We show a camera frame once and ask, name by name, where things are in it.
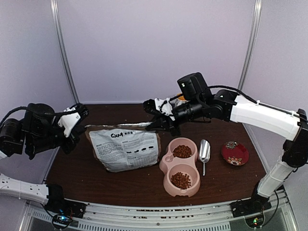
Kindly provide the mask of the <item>pink double pet bowl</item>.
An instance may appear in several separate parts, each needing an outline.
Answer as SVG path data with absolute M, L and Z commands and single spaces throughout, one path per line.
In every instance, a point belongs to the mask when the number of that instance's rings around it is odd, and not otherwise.
M 173 155 L 173 151 L 180 145 L 185 145 L 190 148 L 192 156 L 188 158 L 179 158 Z M 168 147 L 167 153 L 162 157 L 159 168 L 164 173 L 163 186 L 165 191 L 171 196 L 187 196 L 192 197 L 200 188 L 200 174 L 196 168 L 198 148 L 196 144 L 184 137 L 173 139 Z M 171 182 L 171 177 L 178 172 L 188 177 L 191 183 L 187 189 L 180 189 Z

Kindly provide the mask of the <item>brown pet food bag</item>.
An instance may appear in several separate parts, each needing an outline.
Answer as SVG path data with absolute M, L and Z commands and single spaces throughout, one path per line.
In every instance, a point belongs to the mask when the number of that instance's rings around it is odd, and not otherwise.
M 85 135 L 92 145 L 93 156 L 113 173 L 150 167 L 159 162 L 160 137 L 145 128 L 150 122 L 87 125 Z

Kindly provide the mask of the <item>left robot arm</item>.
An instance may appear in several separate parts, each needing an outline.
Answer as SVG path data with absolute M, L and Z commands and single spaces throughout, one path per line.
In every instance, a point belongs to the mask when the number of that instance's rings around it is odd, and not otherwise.
M 86 131 L 80 123 L 88 115 L 88 108 L 81 103 L 59 113 L 43 103 L 14 108 L 0 122 L 0 157 L 26 154 L 32 160 L 37 154 L 58 147 L 69 154 Z M 0 193 L 50 206 L 59 214 L 69 210 L 59 185 L 33 184 L 1 175 Z

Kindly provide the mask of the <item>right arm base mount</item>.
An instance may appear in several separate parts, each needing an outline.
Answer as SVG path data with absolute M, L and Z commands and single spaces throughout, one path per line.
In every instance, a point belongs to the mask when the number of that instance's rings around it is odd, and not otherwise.
M 271 209 L 271 203 L 261 204 L 252 199 L 237 200 L 230 203 L 232 216 L 234 218 L 244 217 L 245 223 L 252 229 L 261 228 L 265 223 L 264 211 Z

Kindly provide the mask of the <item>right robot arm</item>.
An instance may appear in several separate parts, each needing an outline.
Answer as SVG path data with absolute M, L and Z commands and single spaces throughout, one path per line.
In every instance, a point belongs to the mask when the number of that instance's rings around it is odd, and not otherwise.
M 172 99 L 149 99 L 143 102 L 144 110 L 154 117 L 146 130 L 170 132 L 180 135 L 179 126 L 197 118 L 220 119 L 252 125 L 285 138 L 283 154 L 256 184 L 247 209 L 257 212 L 289 175 L 308 162 L 308 119 L 306 112 L 287 111 L 256 101 L 240 90 L 218 85 L 219 91 L 211 92 L 201 73 L 192 73 L 177 81 L 186 103 L 174 107 Z

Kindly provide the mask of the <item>silver metal scoop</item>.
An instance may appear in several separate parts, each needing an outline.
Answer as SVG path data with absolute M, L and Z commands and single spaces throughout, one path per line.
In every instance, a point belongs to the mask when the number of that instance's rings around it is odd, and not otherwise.
M 210 159 L 210 154 L 211 154 L 211 147 L 210 147 L 209 141 L 201 140 L 200 141 L 199 153 L 198 153 L 198 159 L 199 159 L 200 162 L 203 163 L 202 176 L 206 175 L 206 163 Z

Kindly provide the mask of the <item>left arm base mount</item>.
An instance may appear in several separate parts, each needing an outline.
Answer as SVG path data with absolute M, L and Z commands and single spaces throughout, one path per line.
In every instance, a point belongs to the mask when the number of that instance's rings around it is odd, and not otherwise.
M 86 204 L 64 198 L 63 188 L 57 184 L 46 184 L 47 203 L 42 207 L 51 217 L 51 224 L 57 230 L 64 230 L 73 222 L 73 218 L 83 218 Z

